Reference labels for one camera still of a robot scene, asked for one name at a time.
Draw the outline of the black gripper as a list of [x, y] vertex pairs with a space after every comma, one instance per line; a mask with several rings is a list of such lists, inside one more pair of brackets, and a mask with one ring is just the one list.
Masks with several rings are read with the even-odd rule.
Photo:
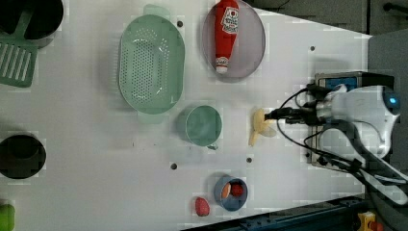
[[[265, 117], [279, 117], [279, 112], [279, 109], [275, 109], [265, 114]], [[311, 108], [283, 108], [281, 113], [280, 118], [289, 124], [320, 125], [317, 112]]]

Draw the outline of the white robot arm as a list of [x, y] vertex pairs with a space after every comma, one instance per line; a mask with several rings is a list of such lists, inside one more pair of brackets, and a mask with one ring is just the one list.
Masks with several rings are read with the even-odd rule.
[[296, 108], [282, 104], [258, 118], [318, 127], [311, 136], [317, 144], [304, 141], [301, 147], [353, 175], [386, 202], [405, 207], [407, 176], [385, 161], [400, 116], [398, 95], [385, 86], [349, 90], [344, 84], [332, 89], [309, 84], [303, 91], [313, 100]]

